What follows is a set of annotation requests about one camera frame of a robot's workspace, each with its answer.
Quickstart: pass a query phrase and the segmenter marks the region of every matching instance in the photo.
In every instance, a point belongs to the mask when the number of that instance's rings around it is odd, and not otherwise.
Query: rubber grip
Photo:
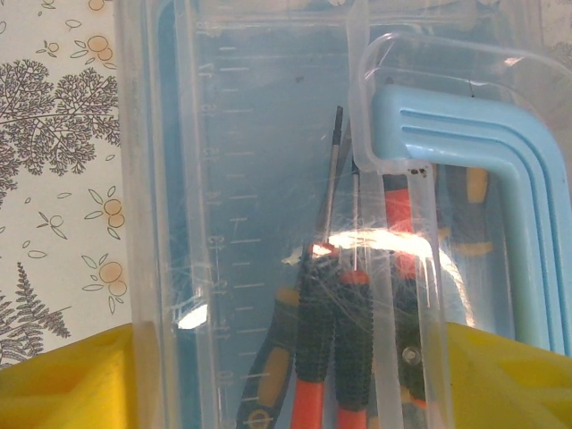
[[[335,298],[336,399],[341,409],[364,411],[365,429],[374,358],[374,312],[369,276],[361,271],[344,273]]]
[[[292,372],[298,304],[296,291],[278,291],[270,328],[242,392],[236,419],[239,429],[272,429],[276,424]]]
[[[338,251],[328,243],[309,247],[300,284],[296,343],[296,393],[291,429],[322,429],[324,381],[332,349],[332,287],[339,270]]]
[[[332,349],[332,287],[337,282],[338,255],[331,245],[313,244],[307,272],[300,285],[296,374],[304,382],[322,383]]]

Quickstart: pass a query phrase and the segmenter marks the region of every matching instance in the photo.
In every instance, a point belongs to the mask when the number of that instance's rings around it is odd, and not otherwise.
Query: transparent plastic container
[[[570,211],[572,79],[555,63],[513,50],[539,50],[536,2],[489,3],[118,4],[144,427],[301,429],[307,423],[292,423],[294,404],[310,382],[313,399],[324,390],[323,403],[307,409],[323,416],[323,428],[344,429],[346,418],[362,419],[352,429],[454,427],[446,320],[569,353],[572,301],[562,258],[572,240],[562,225]],[[444,160],[401,138],[403,145],[386,146],[386,133],[401,123],[384,114],[385,100],[394,113],[392,88],[427,90],[445,105],[446,96],[475,96],[526,109],[545,122],[541,137],[554,140],[559,181],[535,149],[539,173],[529,163],[505,174],[493,163],[472,164],[477,156]],[[334,194],[331,234],[317,238],[336,106],[345,113],[341,148],[351,138],[351,153]],[[556,142],[564,162],[554,155]],[[486,240],[466,230],[468,167],[481,180],[488,171],[478,211]],[[507,198],[519,183],[529,183],[522,198]],[[517,227],[530,224],[518,241]],[[475,261],[467,237],[491,247]],[[316,249],[330,246],[339,254],[338,286],[326,287],[305,267],[322,261]],[[522,255],[534,266],[519,263]],[[355,301],[352,288],[340,292],[343,274],[354,271],[368,276],[365,301]],[[304,296],[312,284],[327,292],[327,310]],[[371,319],[363,322],[368,306]],[[304,339],[315,338],[328,317],[332,340],[322,336],[322,343],[346,351],[325,352],[325,380],[307,380],[300,362],[314,352]],[[149,324],[155,338],[143,329]],[[335,338],[348,326],[364,329]],[[357,337],[363,347],[343,361]],[[365,362],[361,375],[351,373],[357,362]],[[343,405],[336,385],[348,379],[362,380],[366,402]]]

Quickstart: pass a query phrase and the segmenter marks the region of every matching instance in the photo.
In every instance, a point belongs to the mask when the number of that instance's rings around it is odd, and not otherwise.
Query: floral wallpaper
[[[0,0],[0,368],[130,321],[111,0]]]

